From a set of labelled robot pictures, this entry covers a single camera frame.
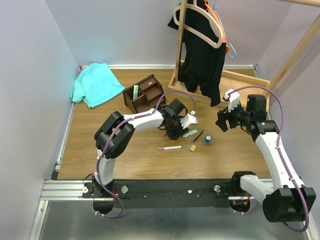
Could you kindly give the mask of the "white pink marker pen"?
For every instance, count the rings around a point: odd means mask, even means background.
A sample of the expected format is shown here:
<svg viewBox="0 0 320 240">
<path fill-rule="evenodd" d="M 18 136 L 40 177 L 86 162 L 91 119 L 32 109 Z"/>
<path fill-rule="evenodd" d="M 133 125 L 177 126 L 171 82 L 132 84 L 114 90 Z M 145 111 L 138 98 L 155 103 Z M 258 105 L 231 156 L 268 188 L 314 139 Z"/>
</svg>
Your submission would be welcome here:
<svg viewBox="0 0 320 240">
<path fill-rule="evenodd" d="M 159 147 L 159 148 L 158 148 L 158 151 L 177 150 L 177 149 L 181 149 L 181 148 L 182 148 L 181 145 L 168 146 L 168 147 Z"/>
</svg>

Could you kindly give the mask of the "pale mint highlighter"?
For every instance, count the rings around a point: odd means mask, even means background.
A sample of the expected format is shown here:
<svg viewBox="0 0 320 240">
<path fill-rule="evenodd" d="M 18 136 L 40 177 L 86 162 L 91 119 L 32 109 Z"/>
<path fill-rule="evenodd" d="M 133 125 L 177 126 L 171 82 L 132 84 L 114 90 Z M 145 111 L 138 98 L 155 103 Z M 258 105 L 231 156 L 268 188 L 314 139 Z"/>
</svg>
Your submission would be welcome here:
<svg viewBox="0 0 320 240">
<path fill-rule="evenodd" d="M 133 86 L 133 93 L 132 93 L 132 99 L 135 100 L 138 97 L 139 94 L 139 86 L 134 85 Z"/>
</svg>

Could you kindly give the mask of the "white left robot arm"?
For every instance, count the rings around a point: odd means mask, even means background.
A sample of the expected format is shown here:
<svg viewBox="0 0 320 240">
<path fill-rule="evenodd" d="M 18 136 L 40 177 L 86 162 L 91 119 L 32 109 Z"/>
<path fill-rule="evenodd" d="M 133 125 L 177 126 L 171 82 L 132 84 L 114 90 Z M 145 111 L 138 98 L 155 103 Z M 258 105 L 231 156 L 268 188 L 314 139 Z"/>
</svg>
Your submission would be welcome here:
<svg viewBox="0 0 320 240">
<path fill-rule="evenodd" d="M 188 113 L 177 98 L 168 105 L 137 114 L 113 112 L 94 135 L 98 156 L 93 191 L 101 198 L 110 194 L 116 159 L 125 151 L 135 133 L 157 128 L 165 131 L 170 140 L 177 140 L 188 132 L 194 116 L 195 111 Z"/>
</svg>

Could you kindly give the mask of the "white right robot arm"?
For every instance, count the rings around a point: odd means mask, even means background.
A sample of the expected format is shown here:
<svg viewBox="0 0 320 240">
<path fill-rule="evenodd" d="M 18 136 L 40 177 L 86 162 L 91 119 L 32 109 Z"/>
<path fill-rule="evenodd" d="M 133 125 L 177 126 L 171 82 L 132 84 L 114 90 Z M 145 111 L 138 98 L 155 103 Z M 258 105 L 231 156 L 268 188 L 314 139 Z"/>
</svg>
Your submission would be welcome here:
<svg viewBox="0 0 320 240">
<path fill-rule="evenodd" d="M 217 113 L 216 125 L 223 132 L 239 126 L 245 130 L 261 151 L 272 179 L 269 187 L 251 171 L 236 171 L 230 191 L 241 196 L 250 194 L 262 206 L 266 219 L 271 222 L 309 223 L 309 213 L 316 200 L 312 187 L 306 187 L 295 172 L 281 140 L 281 129 L 274 120 L 267 119 L 267 99 L 264 95 L 250 94 L 246 109 L 240 94 L 228 90 L 223 99 L 228 106 Z"/>
</svg>

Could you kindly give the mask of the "green highlighter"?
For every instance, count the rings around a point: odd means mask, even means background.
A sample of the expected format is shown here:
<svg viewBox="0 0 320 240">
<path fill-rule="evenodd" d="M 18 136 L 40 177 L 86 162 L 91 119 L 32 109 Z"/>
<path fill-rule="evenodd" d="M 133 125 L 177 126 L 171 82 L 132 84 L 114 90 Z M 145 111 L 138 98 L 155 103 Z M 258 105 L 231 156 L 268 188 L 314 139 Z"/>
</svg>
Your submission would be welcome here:
<svg viewBox="0 0 320 240">
<path fill-rule="evenodd" d="M 198 133 L 197 129 L 190 130 L 182 135 L 183 138 L 194 136 Z"/>
</svg>

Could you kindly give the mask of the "tan eraser block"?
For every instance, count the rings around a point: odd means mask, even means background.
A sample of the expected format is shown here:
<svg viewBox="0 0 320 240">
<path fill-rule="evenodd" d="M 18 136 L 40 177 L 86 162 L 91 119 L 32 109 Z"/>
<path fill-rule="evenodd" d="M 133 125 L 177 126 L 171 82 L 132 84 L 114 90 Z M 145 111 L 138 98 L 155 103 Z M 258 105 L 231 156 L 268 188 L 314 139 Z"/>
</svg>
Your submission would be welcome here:
<svg viewBox="0 0 320 240">
<path fill-rule="evenodd" d="M 189 150 L 192 151 L 192 152 L 194 152 L 194 151 L 196 150 L 196 148 L 197 148 L 197 147 L 196 147 L 195 145 L 192 145 Z"/>
</svg>

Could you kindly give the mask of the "blue ink bottle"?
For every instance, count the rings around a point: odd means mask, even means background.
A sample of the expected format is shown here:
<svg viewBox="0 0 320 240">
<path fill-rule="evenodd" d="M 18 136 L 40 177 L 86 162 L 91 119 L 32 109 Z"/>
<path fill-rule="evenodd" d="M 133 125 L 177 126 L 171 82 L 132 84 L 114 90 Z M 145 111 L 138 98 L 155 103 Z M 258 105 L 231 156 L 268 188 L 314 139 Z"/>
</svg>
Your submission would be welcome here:
<svg viewBox="0 0 320 240">
<path fill-rule="evenodd" d="M 206 135 L 204 140 L 203 140 L 203 144 L 204 145 L 209 145 L 212 141 L 212 137 L 210 135 Z"/>
</svg>

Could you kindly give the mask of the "dark wooden desk organizer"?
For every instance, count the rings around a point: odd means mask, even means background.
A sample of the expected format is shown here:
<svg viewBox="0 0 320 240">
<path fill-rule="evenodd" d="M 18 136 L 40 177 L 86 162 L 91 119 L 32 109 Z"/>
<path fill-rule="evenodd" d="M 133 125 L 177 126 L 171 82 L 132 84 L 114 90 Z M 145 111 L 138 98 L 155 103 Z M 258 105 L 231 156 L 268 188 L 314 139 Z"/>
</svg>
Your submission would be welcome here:
<svg viewBox="0 0 320 240">
<path fill-rule="evenodd" d="M 139 87 L 138 97 L 135 100 L 133 100 L 134 85 Z M 134 83 L 122 92 L 124 104 L 133 114 L 139 114 L 154 108 L 163 93 L 164 89 L 154 74 Z"/>
</svg>

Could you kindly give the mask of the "black hanging garment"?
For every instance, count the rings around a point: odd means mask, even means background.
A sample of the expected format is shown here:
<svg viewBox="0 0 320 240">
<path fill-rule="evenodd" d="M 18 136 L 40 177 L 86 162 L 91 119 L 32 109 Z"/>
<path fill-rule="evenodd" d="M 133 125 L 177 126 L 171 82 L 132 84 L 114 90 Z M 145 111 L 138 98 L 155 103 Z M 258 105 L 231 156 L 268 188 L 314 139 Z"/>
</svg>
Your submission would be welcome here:
<svg viewBox="0 0 320 240">
<path fill-rule="evenodd" d="M 207 19 L 200 13 L 187 9 L 185 24 L 217 41 Z M 180 67 L 178 80 L 184 83 L 188 92 L 194 93 L 199 87 L 203 96 L 210 99 L 210 106 L 220 104 L 220 81 L 225 63 L 226 44 L 213 48 L 189 30 L 184 30 L 185 60 Z"/>
</svg>

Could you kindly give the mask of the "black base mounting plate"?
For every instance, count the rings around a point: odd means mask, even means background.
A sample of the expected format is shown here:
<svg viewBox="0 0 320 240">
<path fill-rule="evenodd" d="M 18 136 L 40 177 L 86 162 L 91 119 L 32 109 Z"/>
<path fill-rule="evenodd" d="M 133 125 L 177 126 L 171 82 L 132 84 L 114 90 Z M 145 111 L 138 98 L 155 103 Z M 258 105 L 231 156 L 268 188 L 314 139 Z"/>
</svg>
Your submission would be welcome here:
<svg viewBox="0 0 320 240">
<path fill-rule="evenodd" d="M 94 206 L 138 208 L 233 208 L 248 211 L 255 198 L 232 187 L 232 180 L 220 179 L 115 179 L 102 188 L 96 180 L 84 183 L 84 198 Z"/>
</svg>

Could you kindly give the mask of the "turquoise t-shirt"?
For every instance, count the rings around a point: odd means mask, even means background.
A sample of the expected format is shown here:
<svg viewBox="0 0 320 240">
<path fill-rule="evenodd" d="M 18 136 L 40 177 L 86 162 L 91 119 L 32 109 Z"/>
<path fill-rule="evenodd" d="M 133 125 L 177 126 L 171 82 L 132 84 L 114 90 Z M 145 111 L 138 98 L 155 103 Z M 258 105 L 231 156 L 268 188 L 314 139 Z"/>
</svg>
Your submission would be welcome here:
<svg viewBox="0 0 320 240">
<path fill-rule="evenodd" d="M 92 63 L 73 82 L 69 98 L 73 103 L 84 101 L 89 108 L 96 108 L 121 94 L 124 89 L 107 64 Z"/>
</svg>

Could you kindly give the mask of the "orange plastic hanger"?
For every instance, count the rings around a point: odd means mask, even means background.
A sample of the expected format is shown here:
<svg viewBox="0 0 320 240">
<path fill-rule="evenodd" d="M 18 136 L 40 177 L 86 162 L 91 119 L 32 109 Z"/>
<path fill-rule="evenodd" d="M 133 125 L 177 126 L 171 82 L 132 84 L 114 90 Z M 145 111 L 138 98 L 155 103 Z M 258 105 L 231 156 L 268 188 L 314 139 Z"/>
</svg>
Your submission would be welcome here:
<svg viewBox="0 0 320 240">
<path fill-rule="evenodd" d="M 217 41 L 213 40 L 210 37 L 207 38 L 207 43 L 210 44 L 213 48 L 218 49 L 222 46 L 222 44 L 226 44 L 226 50 L 225 53 L 227 54 L 230 46 L 227 44 L 226 40 L 226 33 L 222 24 L 222 21 L 216 12 L 217 4 L 215 3 L 213 7 L 211 7 L 207 0 L 204 1 L 204 10 L 203 10 L 203 16 L 206 18 L 206 20 L 209 22 L 210 28 L 217 37 Z"/>
</svg>

